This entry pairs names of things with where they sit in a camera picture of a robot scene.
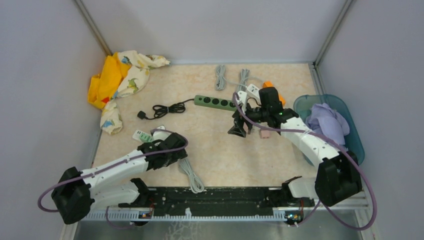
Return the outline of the small white green-plug strip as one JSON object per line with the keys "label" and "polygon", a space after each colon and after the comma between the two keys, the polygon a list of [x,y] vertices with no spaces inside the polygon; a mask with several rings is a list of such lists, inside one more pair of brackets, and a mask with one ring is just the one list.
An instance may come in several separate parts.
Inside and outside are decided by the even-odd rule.
{"label": "small white green-plug strip", "polygon": [[154,140],[151,134],[143,132],[141,130],[136,130],[133,133],[132,138],[142,143],[151,143]]}

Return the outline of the white usb power strip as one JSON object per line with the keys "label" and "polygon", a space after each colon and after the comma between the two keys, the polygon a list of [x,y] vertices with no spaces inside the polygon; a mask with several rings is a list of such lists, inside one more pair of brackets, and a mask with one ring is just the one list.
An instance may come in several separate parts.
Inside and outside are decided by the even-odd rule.
{"label": "white usb power strip", "polygon": [[257,101],[260,101],[260,94],[259,94],[259,88],[254,84],[249,84],[246,88],[246,93],[249,97],[256,99]]}

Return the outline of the orange power strip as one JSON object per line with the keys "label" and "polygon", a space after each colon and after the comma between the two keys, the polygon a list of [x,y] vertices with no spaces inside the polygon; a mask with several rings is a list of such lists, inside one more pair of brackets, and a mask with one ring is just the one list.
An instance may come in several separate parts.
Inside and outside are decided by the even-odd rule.
{"label": "orange power strip", "polygon": [[273,89],[277,93],[278,99],[282,103],[282,106],[284,107],[286,105],[286,100],[283,98],[283,96],[280,94],[280,92],[276,89],[275,85],[271,81],[264,81],[262,83],[262,88],[268,90]]}

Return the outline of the green long power strip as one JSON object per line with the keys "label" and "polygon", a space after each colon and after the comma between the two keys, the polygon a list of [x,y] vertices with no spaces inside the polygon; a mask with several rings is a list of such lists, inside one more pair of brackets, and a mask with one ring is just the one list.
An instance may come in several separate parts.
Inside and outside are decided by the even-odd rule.
{"label": "green long power strip", "polygon": [[234,112],[237,109],[233,102],[227,99],[222,99],[222,98],[196,95],[193,101],[196,106],[201,106],[206,108],[213,108],[213,109],[232,111],[232,112]]}

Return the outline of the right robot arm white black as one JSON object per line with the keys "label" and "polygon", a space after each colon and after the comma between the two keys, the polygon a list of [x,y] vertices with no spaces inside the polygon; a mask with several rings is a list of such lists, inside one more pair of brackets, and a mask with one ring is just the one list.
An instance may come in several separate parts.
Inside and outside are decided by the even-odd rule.
{"label": "right robot arm white black", "polygon": [[310,130],[293,109],[283,106],[275,87],[258,90],[258,107],[249,105],[249,95],[246,91],[233,93],[236,111],[228,133],[245,138],[253,126],[277,132],[296,146],[317,170],[315,177],[296,176],[282,184],[284,204],[295,206],[301,198],[309,198],[331,207],[363,189],[356,155]]}

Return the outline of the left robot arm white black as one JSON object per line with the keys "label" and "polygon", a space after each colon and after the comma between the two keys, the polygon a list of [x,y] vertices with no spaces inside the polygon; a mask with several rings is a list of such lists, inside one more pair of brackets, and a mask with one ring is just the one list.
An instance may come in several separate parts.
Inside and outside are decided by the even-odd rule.
{"label": "left robot arm white black", "polygon": [[149,188],[135,176],[186,158],[187,145],[184,136],[165,130],[158,139],[104,165],[84,170],[68,168],[53,188],[51,199],[66,225],[96,209],[120,204],[144,207],[150,200]]}

